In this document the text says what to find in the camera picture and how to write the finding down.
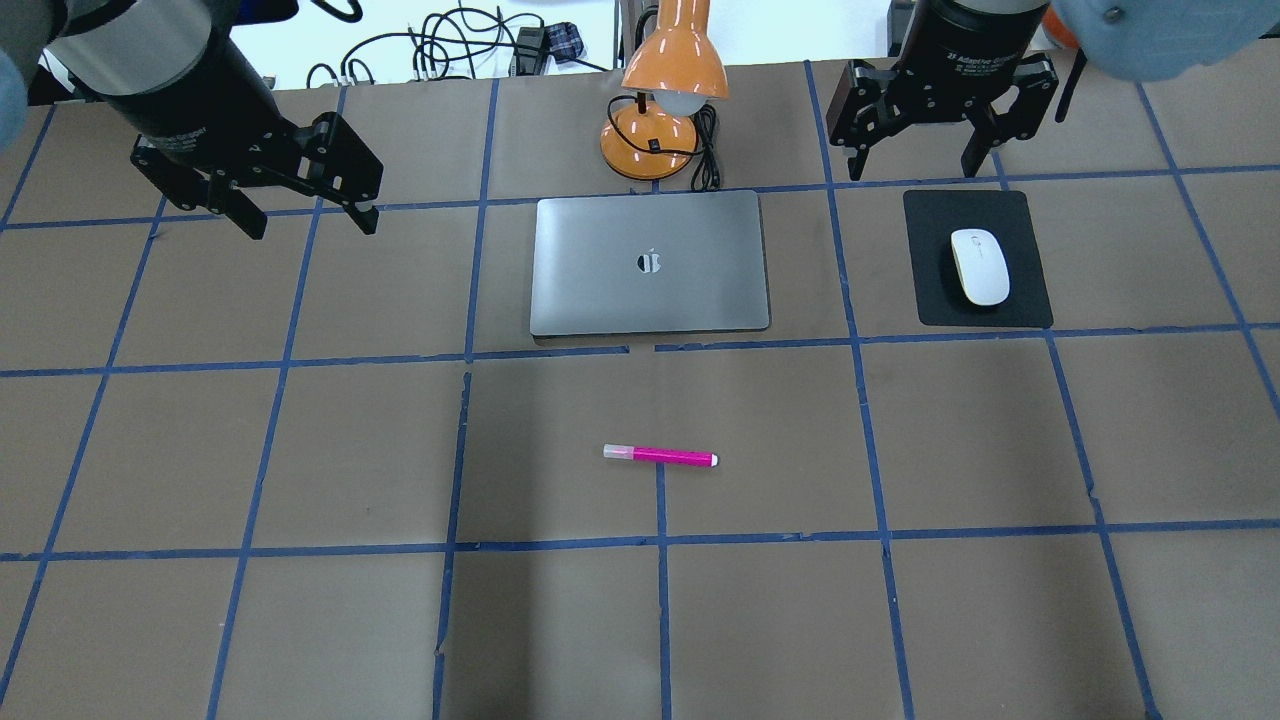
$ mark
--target lamp base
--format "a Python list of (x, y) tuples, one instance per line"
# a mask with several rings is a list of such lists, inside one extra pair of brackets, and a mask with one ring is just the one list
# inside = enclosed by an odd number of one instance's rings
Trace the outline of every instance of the lamp base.
[[(623, 133), (613, 129), (617, 123)], [(689, 155), (669, 152), (644, 152), (627, 145), (627, 140), (640, 147), (649, 147), (657, 140), (663, 150), (682, 150), (692, 152), (698, 145), (698, 133), (689, 118), (668, 115), (657, 104), (650, 102), (646, 111), (640, 111), (639, 104), (631, 104), (613, 113), (613, 123), (605, 122), (600, 131), (600, 152), (604, 161), (621, 176), (632, 179), (662, 179), (680, 172), (689, 164)]]

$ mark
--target orange object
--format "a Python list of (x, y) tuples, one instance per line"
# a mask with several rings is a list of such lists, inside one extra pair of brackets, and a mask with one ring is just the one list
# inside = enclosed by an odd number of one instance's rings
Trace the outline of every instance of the orange object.
[(1056, 42), (1059, 47), (1066, 47), (1068, 50), (1080, 49), (1079, 38), (1075, 37), (1071, 28), (1066, 27), (1062, 18), (1057, 17), (1052, 5), (1048, 6), (1048, 12), (1044, 13), (1044, 19), (1041, 20), (1041, 24), (1044, 26), (1044, 33), (1048, 35), (1050, 40)]
[(658, 27), (627, 64), (622, 87), (728, 97), (719, 54), (707, 38), (710, 0), (662, 0)]
[[(613, 129), (614, 123), (626, 140)], [(657, 140), (663, 150), (692, 152), (698, 145), (698, 133), (692, 120), (669, 115), (654, 104), (649, 104), (641, 113), (640, 105), (632, 102), (613, 113), (612, 123), (604, 123), (604, 129), (600, 131), (600, 152), (611, 168), (628, 178), (662, 179), (689, 164), (689, 155), (646, 152), (636, 150), (627, 140), (640, 147), (649, 147), (649, 141)]]

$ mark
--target plaid cloth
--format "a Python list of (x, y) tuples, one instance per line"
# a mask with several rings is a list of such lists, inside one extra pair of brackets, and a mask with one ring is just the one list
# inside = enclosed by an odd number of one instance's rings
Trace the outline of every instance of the plaid cloth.
[(557, 63), (572, 60), (582, 55), (582, 36), (573, 23), (556, 23), (547, 27), (552, 56)]

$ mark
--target apple logo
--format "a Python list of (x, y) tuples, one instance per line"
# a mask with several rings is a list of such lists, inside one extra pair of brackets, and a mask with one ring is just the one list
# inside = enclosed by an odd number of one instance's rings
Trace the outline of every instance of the apple logo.
[(662, 269), (662, 264), (658, 263), (658, 258), (662, 258), (662, 254), (650, 247), (649, 252), (636, 258), (636, 266), (645, 274), (657, 273)]

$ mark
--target closed silver laptop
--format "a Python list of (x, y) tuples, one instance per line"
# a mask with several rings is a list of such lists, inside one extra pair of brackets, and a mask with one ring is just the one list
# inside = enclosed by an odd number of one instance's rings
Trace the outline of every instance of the closed silver laptop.
[(749, 190), (538, 202), (535, 337), (769, 327)]

